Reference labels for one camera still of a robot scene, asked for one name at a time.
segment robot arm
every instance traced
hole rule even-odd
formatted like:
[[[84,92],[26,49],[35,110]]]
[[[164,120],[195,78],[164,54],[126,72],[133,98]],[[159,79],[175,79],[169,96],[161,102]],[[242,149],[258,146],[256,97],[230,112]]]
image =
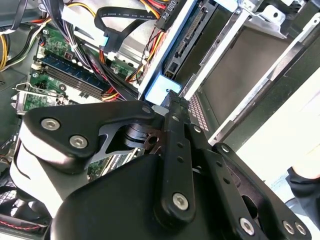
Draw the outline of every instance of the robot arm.
[[[10,173],[48,208],[51,239],[311,239],[229,146],[208,144],[186,100],[170,92],[162,106],[165,116],[141,101],[25,115]],[[146,154],[87,184],[89,163],[123,145]]]

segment blue plastic tab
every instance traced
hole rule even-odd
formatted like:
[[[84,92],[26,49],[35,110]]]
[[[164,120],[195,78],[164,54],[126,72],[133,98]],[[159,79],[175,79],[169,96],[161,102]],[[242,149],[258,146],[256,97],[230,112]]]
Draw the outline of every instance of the blue plastic tab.
[[[158,74],[149,91],[146,93],[145,99],[155,105],[161,105],[168,94],[168,90],[172,90],[178,94],[181,88],[180,84]]]

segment motherboard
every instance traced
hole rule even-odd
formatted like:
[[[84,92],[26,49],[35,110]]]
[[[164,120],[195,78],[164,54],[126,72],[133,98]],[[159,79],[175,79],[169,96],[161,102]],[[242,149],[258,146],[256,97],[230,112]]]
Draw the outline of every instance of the motherboard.
[[[99,56],[97,49],[90,49],[94,56]],[[116,57],[105,60],[113,72],[124,80],[135,71],[132,63]],[[101,103],[102,93],[109,88],[107,82],[100,81],[91,70],[82,66],[61,33],[47,25],[39,38],[27,82],[16,86],[18,94],[13,98],[16,100],[14,106],[18,115],[24,115],[34,108]],[[121,159],[128,159],[128,156],[132,159],[134,154],[126,154]],[[90,164],[89,181],[114,169],[114,159],[109,156]]]

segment white plastic part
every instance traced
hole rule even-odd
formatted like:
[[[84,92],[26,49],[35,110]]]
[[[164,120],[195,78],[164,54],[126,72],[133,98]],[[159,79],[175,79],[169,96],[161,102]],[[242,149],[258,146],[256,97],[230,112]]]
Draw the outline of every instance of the white plastic part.
[[[99,46],[105,46],[107,44],[108,37],[104,36],[104,31],[95,26],[92,18],[87,17],[86,15],[80,15],[67,6],[63,8],[61,17],[63,20],[71,23],[74,27],[78,27],[88,33]]]

